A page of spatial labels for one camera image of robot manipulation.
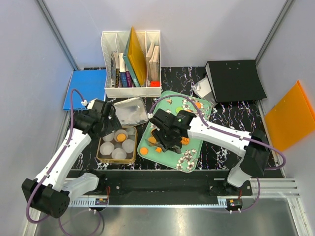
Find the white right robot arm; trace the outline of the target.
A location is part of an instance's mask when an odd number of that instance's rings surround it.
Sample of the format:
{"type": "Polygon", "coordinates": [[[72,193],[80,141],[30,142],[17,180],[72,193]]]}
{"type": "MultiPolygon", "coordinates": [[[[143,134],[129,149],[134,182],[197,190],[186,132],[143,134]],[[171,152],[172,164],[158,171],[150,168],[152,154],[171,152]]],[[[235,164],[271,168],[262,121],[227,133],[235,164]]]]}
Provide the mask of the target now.
{"type": "Polygon", "coordinates": [[[155,125],[152,135],[162,151],[181,153],[182,139],[198,139],[225,148],[238,155],[240,161],[229,171],[224,191],[234,195],[252,177],[262,178],[269,159],[269,148],[263,133],[237,131],[204,120],[203,116],[181,110],[177,115],[158,109],[148,115],[155,125]]]}

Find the orange biscuit top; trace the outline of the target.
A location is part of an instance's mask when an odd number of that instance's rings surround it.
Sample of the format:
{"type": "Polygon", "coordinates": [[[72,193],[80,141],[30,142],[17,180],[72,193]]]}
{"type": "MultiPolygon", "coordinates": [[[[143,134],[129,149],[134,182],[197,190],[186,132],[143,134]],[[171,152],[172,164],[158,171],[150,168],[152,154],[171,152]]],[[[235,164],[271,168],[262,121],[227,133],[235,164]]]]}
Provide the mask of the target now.
{"type": "Polygon", "coordinates": [[[149,145],[152,145],[152,146],[157,144],[157,141],[153,136],[150,136],[148,138],[148,142],[149,142],[149,145]]]}

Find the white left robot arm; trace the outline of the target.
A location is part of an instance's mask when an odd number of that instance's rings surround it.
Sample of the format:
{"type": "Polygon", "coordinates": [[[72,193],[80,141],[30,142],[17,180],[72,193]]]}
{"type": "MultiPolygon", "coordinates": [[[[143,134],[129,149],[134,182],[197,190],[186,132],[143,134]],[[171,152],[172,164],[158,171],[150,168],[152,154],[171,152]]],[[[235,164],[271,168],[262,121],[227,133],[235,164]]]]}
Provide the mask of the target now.
{"type": "Polygon", "coordinates": [[[46,167],[34,178],[25,179],[22,191],[29,209],[34,208],[53,218],[61,217],[69,203],[78,197],[93,192],[97,195],[106,190],[105,176],[97,171],[88,171],[66,182],[65,179],[79,154],[93,139],[98,140],[121,129],[112,103],[92,100],[87,110],[72,115],[67,135],[46,167]]]}

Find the bear print tin lid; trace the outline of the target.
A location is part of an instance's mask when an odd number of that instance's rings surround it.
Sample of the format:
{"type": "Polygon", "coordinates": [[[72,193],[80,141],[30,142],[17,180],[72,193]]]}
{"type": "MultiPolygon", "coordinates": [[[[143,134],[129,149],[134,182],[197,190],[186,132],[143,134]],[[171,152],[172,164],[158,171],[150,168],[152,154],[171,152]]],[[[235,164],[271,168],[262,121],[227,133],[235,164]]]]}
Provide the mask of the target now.
{"type": "Polygon", "coordinates": [[[134,97],[113,104],[122,126],[137,126],[148,122],[147,110],[141,97],[134,97]]]}

